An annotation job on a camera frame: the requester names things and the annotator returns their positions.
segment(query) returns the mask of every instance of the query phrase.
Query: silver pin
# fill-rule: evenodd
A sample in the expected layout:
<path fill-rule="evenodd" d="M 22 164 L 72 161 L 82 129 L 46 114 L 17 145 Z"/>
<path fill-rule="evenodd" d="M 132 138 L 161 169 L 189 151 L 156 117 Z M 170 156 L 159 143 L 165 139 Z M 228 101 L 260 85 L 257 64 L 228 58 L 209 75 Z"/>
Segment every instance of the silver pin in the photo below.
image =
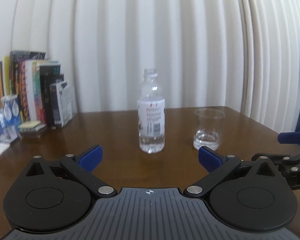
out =
<path fill-rule="evenodd" d="M 187 191 L 191 194 L 199 194 L 202 192 L 202 188 L 199 186 L 189 186 L 187 187 Z"/>
<path fill-rule="evenodd" d="M 111 194 L 113 191 L 114 191 L 114 188 L 110 187 L 110 186 L 103 186 L 98 189 L 98 192 L 100 194 L 104 194 L 104 195 Z"/>

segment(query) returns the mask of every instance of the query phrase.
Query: wooden table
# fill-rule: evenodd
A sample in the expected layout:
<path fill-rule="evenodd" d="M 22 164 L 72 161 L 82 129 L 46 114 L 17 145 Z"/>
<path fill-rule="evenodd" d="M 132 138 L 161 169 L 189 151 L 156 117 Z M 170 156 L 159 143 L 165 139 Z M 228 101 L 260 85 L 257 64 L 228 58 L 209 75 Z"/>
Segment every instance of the wooden table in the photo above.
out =
<path fill-rule="evenodd" d="M 225 111 L 226 119 L 218 153 L 235 154 L 243 160 L 250 160 L 257 152 L 300 153 L 299 146 L 280 145 L 274 131 L 232 109 L 219 108 Z M 10 230 L 2 210 L 3 198 L 34 155 L 58 160 L 65 154 L 77 155 L 100 144 L 103 162 L 93 174 L 117 190 L 121 187 L 180 187 L 183 191 L 207 174 L 192 146 L 194 110 L 166 109 L 165 147 L 153 155 L 139 149 L 136 111 L 79 114 L 65 128 L 51 130 L 40 139 L 14 142 L 0 157 L 0 238 Z M 298 211 L 290 229 L 300 236 L 300 190 L 295 194 Z"/>

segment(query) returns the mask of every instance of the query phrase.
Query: drinking glass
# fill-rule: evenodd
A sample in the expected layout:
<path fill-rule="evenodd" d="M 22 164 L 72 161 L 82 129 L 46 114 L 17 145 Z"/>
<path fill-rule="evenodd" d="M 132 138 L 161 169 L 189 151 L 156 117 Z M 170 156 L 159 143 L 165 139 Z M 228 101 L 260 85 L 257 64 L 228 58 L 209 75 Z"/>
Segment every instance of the drinking glass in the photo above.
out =
<path fill-rule="evenodd" d="M 194 112 L 193 147 L 199 150 L 207 146 L 212 150 L 219 147 L 225 113 L 214 108 L 201 108 Z"/>

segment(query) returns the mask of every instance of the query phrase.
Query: barcode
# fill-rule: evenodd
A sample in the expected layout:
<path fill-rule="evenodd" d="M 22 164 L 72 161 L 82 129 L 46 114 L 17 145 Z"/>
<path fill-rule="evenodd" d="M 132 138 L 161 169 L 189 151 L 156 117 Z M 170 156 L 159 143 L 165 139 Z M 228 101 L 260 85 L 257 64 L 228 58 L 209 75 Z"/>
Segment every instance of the barcode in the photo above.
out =
<path fill-rule="evenodd" d="M 153 135 L 160 135 L 160 123 L 155 123 L 153 125 Z"/>

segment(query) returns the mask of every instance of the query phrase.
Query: gray ribbed plate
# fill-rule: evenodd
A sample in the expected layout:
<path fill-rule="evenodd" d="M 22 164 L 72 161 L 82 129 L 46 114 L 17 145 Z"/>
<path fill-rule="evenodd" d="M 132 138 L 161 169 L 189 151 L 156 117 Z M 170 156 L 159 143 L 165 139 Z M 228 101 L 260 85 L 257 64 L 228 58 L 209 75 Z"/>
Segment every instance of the gray ribbed plate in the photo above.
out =
<path fill-rule="evenodd" d="M 182 196 L 177 188 L 122 188 L 119 195 L 96 201 L 79 223 L 52 234 L 12 230 L 4 240 L 207 239 L 295 240 L 286 228 L 253 234 L 217 220 L 200 199 Z"/>

